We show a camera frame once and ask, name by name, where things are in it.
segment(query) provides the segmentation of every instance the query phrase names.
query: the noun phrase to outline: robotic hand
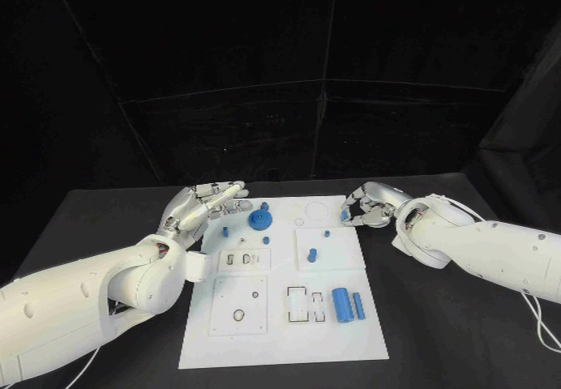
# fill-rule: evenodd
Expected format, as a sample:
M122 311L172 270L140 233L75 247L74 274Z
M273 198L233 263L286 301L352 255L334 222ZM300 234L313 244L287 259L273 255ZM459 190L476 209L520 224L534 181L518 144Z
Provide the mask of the robotic hand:
M357 200L367 213L352 218L350 206ZM368 182L342 205L342 222L386 227L393 216L399 231L393 245L419 262L443 269L453 260L479 278L561 303L560 235L485 221L445 196L413 199L400 189Z
M238 200L247 195L244 182L185 188L158 233L136 246L39 271L0 289L0 386L58 369L174 306L185 280L205 281L210 272L211 258L187 249L211 219L251 209Z

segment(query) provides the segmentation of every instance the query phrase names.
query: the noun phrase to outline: table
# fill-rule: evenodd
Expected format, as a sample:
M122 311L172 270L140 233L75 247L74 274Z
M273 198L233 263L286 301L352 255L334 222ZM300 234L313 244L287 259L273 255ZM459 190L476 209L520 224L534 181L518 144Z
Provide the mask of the table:
M254 182L251 197L348 195L367 181L422 197L437 193L494 218L461 173L309 182ZM181 187L74 190L16 273L132 246L155 233ZM436 270L393 246L396 228L358 228L367 273L390 353L388 361L350 361L179 370L194 285L172 309L104 345L75 388L560 388L561 356L540 344L521 294L468 275L450 263ZM561 306L543 301L546 322L561 335ZM15 385L64 388L90 356Z

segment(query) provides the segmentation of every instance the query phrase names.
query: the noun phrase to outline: blue battery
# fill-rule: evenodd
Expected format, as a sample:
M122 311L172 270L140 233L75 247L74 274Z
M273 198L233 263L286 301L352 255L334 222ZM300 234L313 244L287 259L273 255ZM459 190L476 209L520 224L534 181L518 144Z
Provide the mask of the blue battery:
M362 310L362 301L360 293L354 293L355 308L357 308L357 318L360 320L365 319L365 311Z
M331 295L334 296L334 304L337 306L337 321L339 323L352 322L355 316L354 307L351 306L348 289L337 288L331 291Z

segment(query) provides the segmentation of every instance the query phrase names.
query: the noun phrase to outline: black table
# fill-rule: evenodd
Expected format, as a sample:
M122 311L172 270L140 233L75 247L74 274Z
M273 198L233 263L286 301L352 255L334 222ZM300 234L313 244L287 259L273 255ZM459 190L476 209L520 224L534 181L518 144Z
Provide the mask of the black table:
M437 193L494 218L466 176L256 182L251 197L348 195L365 181L414 197ZM65 198L18 276L109 252L155 232L179 187L75 190ZM367 273L390 353L388 361L351 361L179 370L192 284L174 308L103 346L75 388L556 388L561 356L540 344L521 294L468 275L450 263L420 264L393 246L396 228L358 228ZM544 301L546 322L561 335L561 306ZM15 385L64 388L90 356Z

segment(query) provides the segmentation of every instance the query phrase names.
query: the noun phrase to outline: blue cylinder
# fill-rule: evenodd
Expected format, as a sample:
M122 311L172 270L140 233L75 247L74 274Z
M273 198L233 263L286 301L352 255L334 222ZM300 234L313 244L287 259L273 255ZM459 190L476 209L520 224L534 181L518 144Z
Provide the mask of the blue cylinder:
M348 289L337 288L331 291L331 295L334 297L334 304L337 306L337 321L339 323L352 322L355 316L354 307L351 306Z
M354 300L355 300L355 308L357 308L357 318L360 320L365 319L365 311L362 309L362 301L361 301L361 294L354 293Z
M315 263L316 262L316 256L318 256L318 250L311 249L311 254L308 255L308 262Z
M263 231L273 223L273 216L264 209L257 209L250 213L250 227Z

